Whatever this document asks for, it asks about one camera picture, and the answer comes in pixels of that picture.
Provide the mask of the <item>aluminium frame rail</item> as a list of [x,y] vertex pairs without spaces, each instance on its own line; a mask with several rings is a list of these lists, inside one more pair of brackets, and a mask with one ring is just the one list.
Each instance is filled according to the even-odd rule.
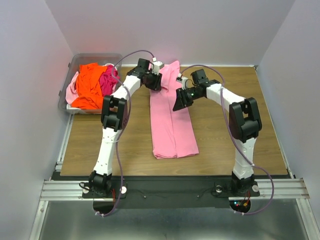
[[[258,179],[260,196],[252,200],[267,200],[271,197],[272,185],[267,179]],[[274,179],[274,199],[309,199],[306,184],[302,178]],[[78,181],[45,181],[40,194],[41,201],[84,201],[83,190]]]

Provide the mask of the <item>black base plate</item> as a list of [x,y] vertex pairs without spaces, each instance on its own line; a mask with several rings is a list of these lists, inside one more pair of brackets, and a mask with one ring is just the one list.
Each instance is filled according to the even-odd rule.
[[259,192],[233,194],[228,176],[126,176],[111,179],[106,194],[85,190],[88,183],[78,181],[84,201],[91,201],[97,212],[120,209],[229,208],[239,206],[245,197]]

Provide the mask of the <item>orange t shirt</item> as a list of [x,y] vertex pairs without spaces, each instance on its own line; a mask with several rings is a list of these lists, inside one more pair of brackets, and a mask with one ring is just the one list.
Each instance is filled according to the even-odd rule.
[[103,94],[99,79],[107,68],[96,62],[79,66],[79,74],[75,82],[78,97],[71,103],[72,108],[82,110],[102,108]]

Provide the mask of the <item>magenta t shirt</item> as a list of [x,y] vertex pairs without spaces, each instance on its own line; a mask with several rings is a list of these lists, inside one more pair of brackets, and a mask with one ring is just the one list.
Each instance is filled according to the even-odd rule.
[[109,96],[116,91],[117,84],[119,83],[120,76],[118,69],[113,64],[106,64],[106,70],[99,78],[99,84],[102,96]]

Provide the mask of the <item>clear plastic bin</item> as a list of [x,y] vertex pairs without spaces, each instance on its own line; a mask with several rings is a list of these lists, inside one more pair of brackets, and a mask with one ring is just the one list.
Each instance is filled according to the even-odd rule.
[[80,73],[80,65],[87,65],[91,63],[98,63],[99,65],[108,65],[112,64],[115,65],[117,68],[118,74],[121,73],[122,62],[120,61],[118,64],[117,62],[123,56],[119,53],[79,53],[76,54],[71,62],[68,64],[68,72],[66,75],[66,79],[63,84],[62,90],[59,92],[59,101],[58,101],[58,108],[68,114],[80,114],[80,115],[94,115],[100,114],[100,110],[82,110],[80,108],[71,107],[70,104],[66,101],[66,91],[68,85],[71,83],[72,78],[74,77],[75,73]]

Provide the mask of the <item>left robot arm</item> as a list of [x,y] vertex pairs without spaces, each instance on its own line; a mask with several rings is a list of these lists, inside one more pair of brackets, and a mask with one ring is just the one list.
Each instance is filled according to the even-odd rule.
[[112,161],[117,143],[126,128],[131,106],[131,96],[142,85],[153,91],[161,90],[164,63],[153,58],[152,61],[140,58],[137,66],[126,74],[124,82],[111,95],[103,98],[101,109],[102,140],[98,158],[89,176],[87,189],[100,197],[111,193]]

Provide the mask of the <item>light pink t shirt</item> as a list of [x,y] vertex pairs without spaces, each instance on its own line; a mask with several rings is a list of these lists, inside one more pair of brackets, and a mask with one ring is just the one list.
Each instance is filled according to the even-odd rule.
[[79,75],[79,72],[76,71],[69,85],[66,88],[65,100],[69,105],[71,105],[79,97],[76,89],[76,81],[77,81],[78,75]]

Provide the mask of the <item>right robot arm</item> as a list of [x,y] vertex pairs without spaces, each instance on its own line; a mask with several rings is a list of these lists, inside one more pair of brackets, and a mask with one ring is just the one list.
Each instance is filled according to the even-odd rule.
[[188,87],[188,78],[181,73],[176,80],[181,88],[176,90],[174,111],[190,107],[194,100],[207,98],[222,107],[230,138],[235,146],[235,164],[231,174],[230,189],[234,195],[248,191],[257,193],[258,184],[254,177],[254,146],[262,129],[257,101],[239,96],[224,87],[223,83],[207,78],[203,69],[191,74],[193,86]]

